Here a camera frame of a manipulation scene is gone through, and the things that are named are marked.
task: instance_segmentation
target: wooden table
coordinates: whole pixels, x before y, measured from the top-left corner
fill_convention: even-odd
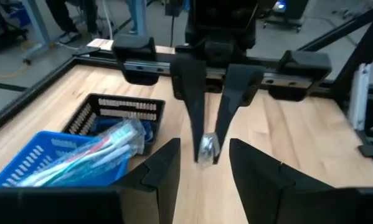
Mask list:
[[[91,46],[110,50],[112,41]],[[158,51],[173,49],[158,47]],[[174,223],[247,223],[232,177],[229,138],[239,138],[305,174],[334,187],[373,186],[373,160],[362,157],[360,140],[333,100],[309,97],[302,102],[274,100],[260,90],[240,108],[230,125],[220,162],[204,170],[193,161],[189,117],[172,94],[171,79],[154,86],[131,85],[119,70],[77,65],[0,130],[0,171],[35,133],[60,131],[89,93],[166,101],[153,150],[181,137],[181,179]],[[213,132],[220,94],[206,94],[205,131]],[[144,158],[130,161],[130,169]]]

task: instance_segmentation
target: plastic bag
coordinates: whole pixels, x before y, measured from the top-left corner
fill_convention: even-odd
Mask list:
[[[209,167],[212,165],[214,157],[219,155],[219,152],[220,147],[217,134],[204,134],[199,147],[199,158],[197,163],[201,168]]]
[[[144,149],[145,130],[140,120],[125,119],[94,141],[80,146],[18,183],[18,187],[73,186],[114,169]]]

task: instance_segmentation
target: small metal object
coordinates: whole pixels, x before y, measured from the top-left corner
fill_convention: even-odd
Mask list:
[[[199,158],[197,163],[203,168],[212,165],[215,157],[219,155],[220,146],[216,133],[204,134],[199,148]]]

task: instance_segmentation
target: blue basket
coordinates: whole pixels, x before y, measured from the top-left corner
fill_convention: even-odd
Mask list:
[[[25,177],[44,168],[66,152],[93,140],[91,137],[41,131],[17,154],[0,173],[0,188],[15,187]],[[128,160],[108,172],[77,183],[79,187],[107,186],[126,172]]]

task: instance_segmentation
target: yellow cable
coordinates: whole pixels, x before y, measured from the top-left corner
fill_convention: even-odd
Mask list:
[[[25,46],[27,45],[30,45],[30,44],[37,44],[38,42],[37,41],[23,41],[20,45],[21,49],[25,52],[27,51],[27,49],[25,48]],[[17,69],[14,73],[12,74],[8,74],[8,75],[2,75],[0,74],[0,78],[15,78],[20,72],[23,72],[25,67],[27,66],[26,63],[23,63],[22,66]]]
[[[8,75],[1,75],[0,74],[0,78],[14,78],[14,77],[16,77],[18,74],[19,74],[19,72],[23,72],[24,71],[24,68],[27,66],[27,64],[23,64],[19,69],[17,69],[14,73],[12,73],[12,74],[8,74]]]

